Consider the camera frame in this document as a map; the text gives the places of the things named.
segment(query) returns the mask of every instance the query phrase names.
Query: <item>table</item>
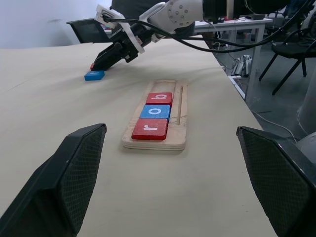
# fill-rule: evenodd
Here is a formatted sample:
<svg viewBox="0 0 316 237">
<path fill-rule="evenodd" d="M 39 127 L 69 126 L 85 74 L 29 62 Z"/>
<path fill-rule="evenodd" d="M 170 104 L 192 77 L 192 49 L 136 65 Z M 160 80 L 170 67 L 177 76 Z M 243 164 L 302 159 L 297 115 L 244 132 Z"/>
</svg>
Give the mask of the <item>table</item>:
<svg viewBox="0 0 316 237">
<path fill-rule="evenodd" d="M 229 40 L 230 42 L 234 42 L 236 40 L 236 33 L 238 30 L 248 30 L 255 29 L 256 31 L 256 40 L 255 42 L 259 42 L 263 39 L 263 34 L 265 30 L 265 24 L 271 23 L 272 19 L 262 19 L 262 20 L 251 20 L 246 18 L 240 18 L 238 20 L 230 20 L 225 21 L 224 23 L 211 24 L 207 22 L 196 22 L 195 33 L 203 33 L 203 32 L 215 32 L 215 31 L 229 31 Z M 252 64 L 249 74 L 249 84 L 245 93 L 245 101 L 247 104 L 250 104 L 253 99 L 253 85 L 256 81 L 256 69 L 259 63 L 260 58 L 260 49 L 261 47 L 255 47 L 253 49 L 252 54 Z"/>
<path fill-rule="evenodd" d="M 85 82 L 108 45 L 0 50 L 0 215 L 67 134 L 104 122 L 79 237 L 275 237 L 236 137 L 239 125 L 261 127 L 214 56 L 164 39 L 101 81 Z M 145 88 L 159 79 L 189 81 L 186 149 L 123 148 Z"/>
</svg>

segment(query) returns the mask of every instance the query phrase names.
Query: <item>wooden block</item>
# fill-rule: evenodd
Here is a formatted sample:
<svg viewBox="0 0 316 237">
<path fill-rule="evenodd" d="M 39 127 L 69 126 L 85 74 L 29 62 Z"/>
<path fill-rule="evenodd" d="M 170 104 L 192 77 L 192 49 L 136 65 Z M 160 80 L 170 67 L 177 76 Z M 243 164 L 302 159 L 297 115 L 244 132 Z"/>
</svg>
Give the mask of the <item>wooden block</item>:
<svg viewBox="0 0 316 237">
<path fill-rule="evenodd" d="M 135 125 L 132 139 L 164 140 L 167 126 L 168 121 L 165 118 L 140 118 Z"/>
<path fill-rule="evenodd" d="M 141 119 L 167 119 L 170 117 L 169 105 L 145 105 L 141 114 Z"/>
<path fill-rule="evenodd" d="M 160 80 L 151 82 L 137 106 L 122 138 L 124 147 L 132 149 L 180 151 L 185 149 L 187 134 L 187 88 L 185 80 Z M 132 133 L 151 92 L 172 92 L 173 100 L 165 140 L 134 140 Z"/>
<path fill-rule="evenodd" d="M 149 93 L 146 105 L 169 105 L 172 106 L 171 92 Z"/>
</svg>

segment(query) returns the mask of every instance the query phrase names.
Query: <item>wooden tray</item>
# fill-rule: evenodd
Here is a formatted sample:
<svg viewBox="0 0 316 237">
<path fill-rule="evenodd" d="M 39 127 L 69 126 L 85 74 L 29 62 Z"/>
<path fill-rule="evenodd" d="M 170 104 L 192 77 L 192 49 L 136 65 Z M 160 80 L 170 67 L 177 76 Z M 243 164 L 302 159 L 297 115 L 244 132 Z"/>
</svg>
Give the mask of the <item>wooden tray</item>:
<svg viewBox="0 0 316 237">
<path fill-rule="evenodd" d="M 171 107 L 170 120 L 168 124 L 167 137 L 163 141 L 135 140 L 132 133 L 135 124 L 143 110 L 148 94 L 151 92 L 172 92 L 173 101 Z M 180 151 L 185 149 L 187 134 L 187 98 L 188 83 L 186 81 L 157 80 L 151 82 L 138 107 L 135 110 L 132 120 L 123 135 L 123 146 L 132 149 L 148 150 L 170 150 Z"/>
</svg>

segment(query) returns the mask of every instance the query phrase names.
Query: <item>white desk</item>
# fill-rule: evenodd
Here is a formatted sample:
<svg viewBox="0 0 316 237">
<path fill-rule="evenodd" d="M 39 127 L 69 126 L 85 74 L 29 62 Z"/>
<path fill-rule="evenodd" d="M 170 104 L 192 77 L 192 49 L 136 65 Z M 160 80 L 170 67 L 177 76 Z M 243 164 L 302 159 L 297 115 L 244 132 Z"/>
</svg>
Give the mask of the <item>white desk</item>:
<svg viewBox="0 0 316 237">
<path fill-rule="evenodd" d="M 79 237 L 275 237 L 236 137 L 239 125 L 260 125 L 213 55 L 165 39 L 85 82 L 107 45 L 0 50 L 0 215 L 67 134 L 104 122 Z M 189 81 L 187 147 L 124 149 L 122 134 L 157 79 Z"/>
<path fill-rule="evenodd" d="M 224 23 L 214 24 L 213 27 L 211 24 L 207 22 L 196 22 L 195 33 L 203 33 L 203 32 L 215 32 L 215 31 L 229 31 L 229 41 L 234 42 L 236 39 L 237 30 L 248 30 L 255 29 L 256 30 L 256 42 L 259 42 L 263 39 L 263 34 L 265 30 L 265 24 L 271 23 L 272 19 L 262 19 L 262 20 L 251 20 L 242 18 L 241 20 L 230 20 L 225 21 Z M 260 49 L 261 47 L 255 47 L 253 49 L 252 55 L 252 64 L 249 75 L 249 84 L 245 93 L 246 103 L 249 104 L 251 99 L 253 98 L 252 88 L 256 81 L 256 69 L 260 60 Z"/>
</svg>

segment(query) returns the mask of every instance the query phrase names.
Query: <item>floor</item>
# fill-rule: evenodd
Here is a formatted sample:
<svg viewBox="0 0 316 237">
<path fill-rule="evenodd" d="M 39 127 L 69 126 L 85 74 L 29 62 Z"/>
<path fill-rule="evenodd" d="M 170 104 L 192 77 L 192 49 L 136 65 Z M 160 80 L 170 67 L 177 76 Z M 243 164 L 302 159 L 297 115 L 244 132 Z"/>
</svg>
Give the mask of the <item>floor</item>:
<svg viewBox="0 0 316 237">
<path fill-rule="evenodd" d="M 234 57 L 238 58 L 243 55 L 252 55 L 252 50 L 235 53 Z M 295 63 L 294 59 L 286 59 L 279 56 L 262 81 L 259 82 L 258 78 L 261 72 L 263 72 L 273 55 L 271 45 L 262 46 L 259 68 L 256 73 L 257 80 L 254 85 L 255 96 L 249 107 L 252 111 L 259 113 L 265 119 L 287 127 L 296 138 L 302 139 L 307 133 L 300 127 L 297 116 L 316 65 L 316 58 L 306 59 L 306 78 L 303 77 L 302 67 L 299 66 L 276 95 L 272 95 L 273 89 Z M 232 59 L 226 62 L 226 57 L 223 54 L 216 56 L 225 66 L 229 68 L 232 67 Z M 242 90 L 245 91 L 248 78 L 241 78 L 239 81 Z M 290 137 L 290 134 L 285 129 L 267 123 L 259 117 L 256 118 L 265 131 L 273 132 L 282 137 Z"/>
</svg>

